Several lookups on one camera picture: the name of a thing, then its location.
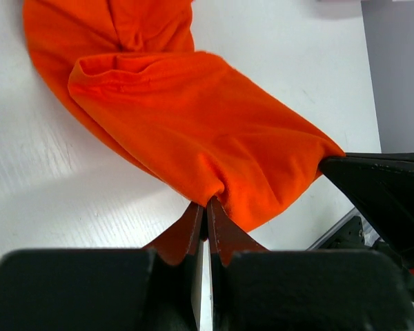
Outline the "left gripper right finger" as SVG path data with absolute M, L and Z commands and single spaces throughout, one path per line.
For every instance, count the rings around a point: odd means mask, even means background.
M 372 250 L 270 251 L 211 199 L 215 330 L 414 330 L 397 266 Z

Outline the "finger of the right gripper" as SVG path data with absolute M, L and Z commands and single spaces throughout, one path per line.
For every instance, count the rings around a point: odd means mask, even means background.
M 414 162 L 328 157 L 319 170 L 414 268 Z
M 384 159 L 394 161 L 414 162 L 414 152 L 405 153 L 354 153 L 347 152 L 347 157 L 363 158 L 363 159 Z

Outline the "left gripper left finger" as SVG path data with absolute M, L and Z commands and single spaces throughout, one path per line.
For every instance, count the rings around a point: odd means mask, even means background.
M 143 248 L 27 249 L 0 259 L 0 330 L 198 330 L 204 210 Z

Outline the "orange t-shirt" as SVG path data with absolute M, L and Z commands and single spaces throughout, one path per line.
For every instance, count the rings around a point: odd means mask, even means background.
M 221 57 L 197 51 L 189 1 L 25 1 L 30 58 L 109 148 L 251 231 L 343 150 Z

